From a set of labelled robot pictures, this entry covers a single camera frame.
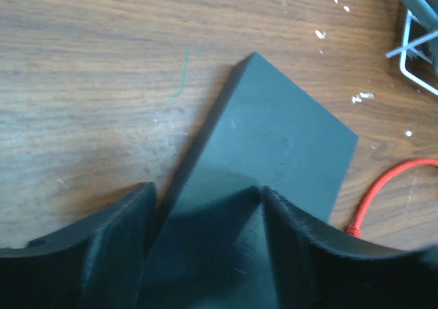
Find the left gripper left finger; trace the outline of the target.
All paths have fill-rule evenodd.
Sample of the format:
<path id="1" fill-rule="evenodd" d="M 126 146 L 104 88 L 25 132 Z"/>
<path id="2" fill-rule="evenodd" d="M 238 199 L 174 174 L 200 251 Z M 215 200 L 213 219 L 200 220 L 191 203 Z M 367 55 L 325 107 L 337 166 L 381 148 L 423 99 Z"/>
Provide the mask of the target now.
<path id="1" fill-rule="evenodd" d="M 1 250 L 2 308 L 135 308 L 157 195 L 128 195 L 22 249 Z"/>

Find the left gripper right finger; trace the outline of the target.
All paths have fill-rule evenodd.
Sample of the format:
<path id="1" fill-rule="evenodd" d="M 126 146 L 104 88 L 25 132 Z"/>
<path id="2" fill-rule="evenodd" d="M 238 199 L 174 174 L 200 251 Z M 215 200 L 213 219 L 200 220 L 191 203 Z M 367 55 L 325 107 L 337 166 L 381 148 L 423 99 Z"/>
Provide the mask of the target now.
<path id="1" fill-rule="evenodd" d="M 436 308 L 437 246 L 401 251 L 355 238 L 261 190 L 280 308 Z"/>

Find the black network switch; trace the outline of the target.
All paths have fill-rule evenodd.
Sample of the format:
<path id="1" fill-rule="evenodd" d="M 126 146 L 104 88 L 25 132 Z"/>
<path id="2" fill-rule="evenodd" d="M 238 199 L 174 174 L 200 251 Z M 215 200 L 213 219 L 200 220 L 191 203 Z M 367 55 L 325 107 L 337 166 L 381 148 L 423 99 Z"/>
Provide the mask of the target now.
<path id="1" fill-rule="evenodd" d="M 276 308 L 260 192 L 328 221 L 357 135 L 252 53 L 224 88 L 157 212 L 139 308 Z"/>

